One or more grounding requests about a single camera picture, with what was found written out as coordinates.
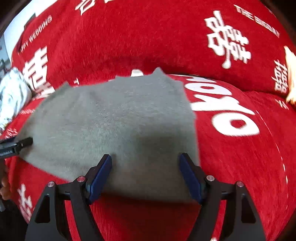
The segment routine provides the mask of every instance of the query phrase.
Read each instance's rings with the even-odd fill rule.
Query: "metal screw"
[[[85,180],[85,177],[84,177],[84,176],[80,176],[80,177],[77,178],[77,181],[78,181],[79,183],[84,182],[84,180]]]
[[[47,186],[48,186],[49,188],[53,187],[53,186],[54,186],[54,182],[49,182],[49,183],[47,184]]]
[[[237,182],[237,186],[242,188],[244,186],[244,184],[243,184],[243,182],[239,181],[239,182]]]
[[[212,182],[212,181],[215,180],[215,178],[212,175],[208,175],[207,176],[207,180],[210,181],[210,182]]]

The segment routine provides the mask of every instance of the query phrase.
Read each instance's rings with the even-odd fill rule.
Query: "gray fabric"
[[[183,83],[161,69],[92,86],[64,84],[45,99],[18,138],[34,144],[21,157],[73,181],[107,153],[113,168],[104,191],[164,201],[190,201],[178,153],[197,160],[194,114]]]

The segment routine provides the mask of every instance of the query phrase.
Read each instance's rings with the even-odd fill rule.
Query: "red bedding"
[[[16,135],[41,98],[65,81],[95,84],[156,67],[212,78],[171,75],[183,81],[197,114],[201,166],[220,181],[243,181],[267,240],[275,240],[296,207],[296,112],[283,98],[289,91],[285,45],[295,52],[278,20],[257,0],[59,0],[29,24],[13,52],[13,65],[38,96],[3,137]],[[44,186],[64,181],[16,157],[7,165],[12,199],[28,221]],[[91,208],[110,241],[185,240],[199,210],[109,195]],[[69,223],[79,240],[73,218]]]

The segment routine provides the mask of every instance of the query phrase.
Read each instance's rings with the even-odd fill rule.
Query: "red fabric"
[[[184,82],[191,103],[203,102],[206,97],[216,101],[207,105],[211,106],[208,110],[195,111],[201,166],[220,181],[243,181],[259,211],[267,240],[275,240],[296,205],[293,175],[296,114],[290,105],[288,109],[283,107],[284,99],[278,95],[285,94],[274,90],[275,81],[271,78],[276,67],[274,60],[286,64],[284,45],[292,50],[294,46],[277,19],[256,0],[227,3],[114,0],[107,4],[97,0],[82,15],[79,9],[75,10],[79,3],[80,0],[59,0],[30,23],[20,40],[24,47],[13,52],[13,65],[23,70],[39,48],[47,47],[48,61],[42,64],[47,68],[43,81],[55,89],[64,81],[71,85],[94,84],[116,75],[129,76],[132,69],[148,74],[159,66],[166,73],[190,73],[222,80],[209,83],[205,79],[171,76]],[[234,4],[275,28],[279,38],[238,12]],[[251,59],[247,63],[235,61],[231,56],[231,67],[224,69],[221,65],[225,56],[216,55],[208,47],[207,34],[213,31],[206,26],[205,19],[213,17],[215,10],[220,11],[225,25],[248,38],[249,44],[244,47],[251,53]],[[45,19],[51,22],[44,29],[41,27],[30,42],[28,39]],[[31,82],[37,91],[42,87],[38,78]],[[226,97],[228,102],[223,108],[219,103]],[[230,106],[234,99],[237,103]],[[25,107],[3,137],[16,135],[41,101],[34,100]],[[211,110],[217,106],[220,110]],[[226,133],[221,133],[219,121],[232,114],[248,123],[234,120],[231,125],[236,129],[229,127]],[[246,126],[252,128],[238,135],[239,128]],[[19,158],[7,159],[7,165],[12,197],[24,216],[30,216],[49,181],[64,182]],[[224,207],[221,205],[214,237],[219,237]],[[199,210],[194,204],[143,202],[107,195],[91,208],[106,241],[185,240]],[[69,204],[67,212],[71,213]],[[73,240],[79,240],[71,216],[69,224]]]

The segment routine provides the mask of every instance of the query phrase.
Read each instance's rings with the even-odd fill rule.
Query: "finger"
[[[3,198],[3,200],[9,200],[10,199],[10,196],[11,196],[11,193],[10,193],[10,190],[8,188],[1,188],[0,189],[0,194]]]
[[[1,184],[2,184],[3,187],[10,188],[8,178],[7,178],[6,175],[2,178]]]

